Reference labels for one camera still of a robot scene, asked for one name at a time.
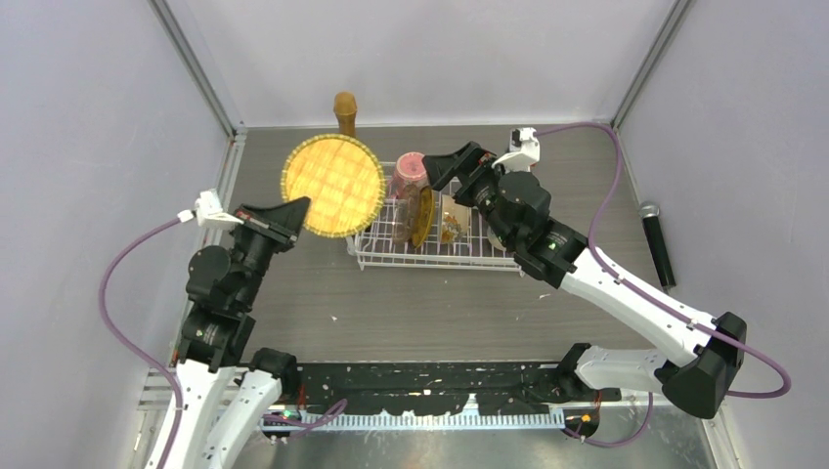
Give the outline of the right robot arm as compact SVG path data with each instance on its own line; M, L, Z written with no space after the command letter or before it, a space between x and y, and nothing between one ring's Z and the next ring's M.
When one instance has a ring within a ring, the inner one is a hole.
M478 210L526 275L591 302L652 344L574 345L557 376L564 397L577 402L594 390L625 388L658 393L701 419L717 414L744 361L745 321L690 308L589 250L583 234L550 216L551 195L533 173L505 171L474 142L427 155L423 165L435 190L458 181L455 202Z

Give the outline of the small yellow patterned plate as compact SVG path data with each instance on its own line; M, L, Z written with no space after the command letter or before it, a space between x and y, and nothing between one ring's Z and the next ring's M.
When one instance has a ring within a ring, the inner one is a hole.
M414 249L420 248L431 231L435 211L434 190L423 188L418 197L417 214L410 243Z

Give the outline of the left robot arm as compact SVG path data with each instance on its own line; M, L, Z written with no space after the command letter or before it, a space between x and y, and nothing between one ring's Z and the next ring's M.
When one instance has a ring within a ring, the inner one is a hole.
M295 356L262 348L230 404L220 407L241 365L255 324L250 313L271 260L294 247L310 205L301 196L227 213L213 193L202 194L198 222L229 232L233 243L207 245L191 258L186 292L192 307L177 347L178 386L146 467L230 468L268 407L298 396Z

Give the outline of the white floral bowl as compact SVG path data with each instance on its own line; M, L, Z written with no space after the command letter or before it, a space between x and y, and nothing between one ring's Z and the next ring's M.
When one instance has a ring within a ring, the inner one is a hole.
M460 205L448 194L441 195L440 241L451 244L464 241L468 235L471 209Z

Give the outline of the large yellow woven plate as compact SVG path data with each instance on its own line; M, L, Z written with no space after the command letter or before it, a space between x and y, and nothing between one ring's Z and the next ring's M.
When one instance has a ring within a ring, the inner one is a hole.
M329 133L292 150L282 170L281 192L285 201L310 199L307 231L344 238L361 232L379 215L386 179L378 158L365 144Z

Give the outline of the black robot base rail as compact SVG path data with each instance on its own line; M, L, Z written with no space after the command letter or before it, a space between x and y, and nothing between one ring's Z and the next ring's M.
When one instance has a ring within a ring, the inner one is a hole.
M266 420L289 425L311 421L341 400L346 415L453 416L475 399L485 415L538 414L546 405L571 402L591 407L618 402L617 388L600 391L567 384L554 363L541 362L365 362L305 363L301 383L284 401L297 405Z

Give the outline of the pink ceramic mug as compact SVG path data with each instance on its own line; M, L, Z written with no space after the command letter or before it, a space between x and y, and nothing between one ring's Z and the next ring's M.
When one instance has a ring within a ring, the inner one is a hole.
M428 186L423 158L424 154L416 151L410 151L398 157L388 185L389 198L418 196Z

